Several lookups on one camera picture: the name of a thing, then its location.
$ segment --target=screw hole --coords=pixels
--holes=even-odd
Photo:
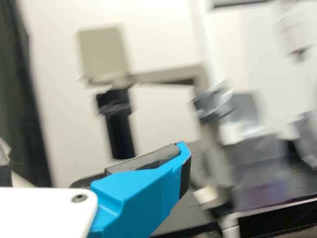
[[[79,203],[79,202],[85,201],[87,198],[88,198],[87,195],[78,194],[78,195],[74,196],[74,197],[71,199],[71,201],[74,202],[74,203]]]

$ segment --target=black frame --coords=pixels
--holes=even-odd
[[[29,66],[29,38],[15,0],[0,0],[0,136],[12,147],[11,168],[51,187]]]

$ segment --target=white metal plate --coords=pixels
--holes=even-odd
[[[76,195],[87,199],[72,202]],[[86,189],[0,188],[0,237],[85,238],[96,211]]]

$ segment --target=black cylinder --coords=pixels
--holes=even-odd
[[[128,88],[109,90],[97,95],[100,114],[106,118],[112,156],[130,159],[135,156],[129,115],[132,113]]]
[[[112,155],[115,159],[129,159],[135,156],[129,118],[106,116]]]

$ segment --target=black edge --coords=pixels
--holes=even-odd
[[[179,199],[181,199],[187,192],[190,184],[190,166],[191,166],[192,156],[182,165],[181,181],[180,181],[180,192]]]

